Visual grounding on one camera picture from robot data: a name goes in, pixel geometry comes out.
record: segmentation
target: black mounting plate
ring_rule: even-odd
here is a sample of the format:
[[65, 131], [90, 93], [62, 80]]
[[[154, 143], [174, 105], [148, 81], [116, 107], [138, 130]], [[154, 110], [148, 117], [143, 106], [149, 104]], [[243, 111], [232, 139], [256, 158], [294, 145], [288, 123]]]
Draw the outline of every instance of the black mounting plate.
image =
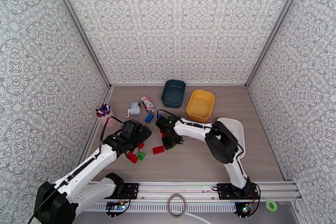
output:
[[121, 194], [118, 196], [117, 191], [115, 190], [114, 193], [105, 198], [105, 199], [136, 199], [138, 196], [138, 190], [139, 190], [139, 183], [128, 183], [125, 182], [123, 184], [123, 190], [121, 191]]
[[[234, 193], [231, 183], [218, 183], [216, 187], [218, 188], [218, 196], [220, 200], [253, 201], [253, 196], [250, 193], [248, 193], [247, 195], [236, 195]], [[255, 184], [250, 184], [249, 192], [251, 192], [254, 195], [255, 200], [259, 199], [257, 186]]]

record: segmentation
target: white wall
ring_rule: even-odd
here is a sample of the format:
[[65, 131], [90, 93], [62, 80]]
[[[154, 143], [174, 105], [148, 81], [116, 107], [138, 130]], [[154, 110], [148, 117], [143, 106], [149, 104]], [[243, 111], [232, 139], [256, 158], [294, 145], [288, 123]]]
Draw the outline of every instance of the white wall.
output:
[[60, 0], [0, 0], [0, 223], [76, 166], [106, 92]]
[[297, 0], [249, 92], [314, 223], [336, 223], [336, 0]]
[[245, 83], [285, 0], [71, 0], [117, 84]]

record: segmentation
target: green tape roll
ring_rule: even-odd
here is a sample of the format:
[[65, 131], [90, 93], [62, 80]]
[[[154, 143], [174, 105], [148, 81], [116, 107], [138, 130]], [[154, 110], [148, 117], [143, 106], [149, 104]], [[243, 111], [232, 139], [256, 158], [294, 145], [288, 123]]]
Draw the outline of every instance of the green tape roll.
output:
[[266, 208], [269, 211], [276, 211], [278, 209], [278, 206], [276, 205], [276, 202], [274, 202], [274, 201], [267, 201], [266, 202]]

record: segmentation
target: yellow plastic bin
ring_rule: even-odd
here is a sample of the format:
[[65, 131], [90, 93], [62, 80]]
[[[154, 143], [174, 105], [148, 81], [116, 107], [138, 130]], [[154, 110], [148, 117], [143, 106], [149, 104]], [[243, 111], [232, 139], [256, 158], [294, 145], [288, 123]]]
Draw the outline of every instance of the yellow plastic bin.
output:
[[213, 93], [204, 90], [195, 90], [192, 92], [186, 112], [190, 119], [206, 122], [211, 116], [215, 96]]

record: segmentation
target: white cable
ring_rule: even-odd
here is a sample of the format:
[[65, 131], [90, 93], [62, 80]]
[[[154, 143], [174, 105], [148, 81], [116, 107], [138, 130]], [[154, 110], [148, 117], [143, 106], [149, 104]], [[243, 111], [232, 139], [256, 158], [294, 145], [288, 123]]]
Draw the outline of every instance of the white cable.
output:
[[[184, 207], [183, 207], [183, 212], [179, 215], [175, 215], [171, 212], [170, 208], [169, 208], [169, 205], [170, 205], [170, 202], [173, 198], [180, 198], [183, 200], [183, 204], [184, 204]], [[188, 215], [190, 217], [193, 217], [193, 218], [196, 218], [196, 219], [199, 219], [200, 221], [206, 223], [206, 224], [211, 224], [211, 222], [208, 222], [206, 219], [203, 219], [197, 215], [194, 215], [194, 214], [191, 214], [191, 213], [187, 213], [186, 212], [186, 200], [184, 199], [184, 197], [181, 195], [181, 194], [173, 194], [167, 201], [167, 210], [168, 210], [168, 213], [169, 215], [173, 218], [173, 219], [179, 219], [179, 218], [182, 218], [184, 215]]]
[[194, 215], [194, 214], [191, 214], [191, 213], [185, 213], [185, 215], [188, 215], [188, 216], [193, 217], [193, 218], [197, 218], [197, 219], [199, 219], [200, 221], [202, 221], [206, 224], [211, 224], [211, 222], [208, 222], [206, 219], [203, 219], [203, 218], [201, 218], [197, 215]]
[[[184, 204], [184, 207], [183, 207], [183, 212], [181, 214], [178, 214], [178, 215], [175, 215], [171, 212], [170, 208], [169, 208], [169, 205], [171, 203], [171, 200], [173, 198], [180, 198], [182, 199], [183, 201], [183, 204]], [[173, 219], [179, 219], [179, 218], [182, 218], [183, 215], [186, 213], [186, 200], [184, 199], [184, 197], [181, 195], [181, 194], [173, 194], [167, 201], [167, 210], [168, 210], [168, 213], [169, 215], [173, 218]]]

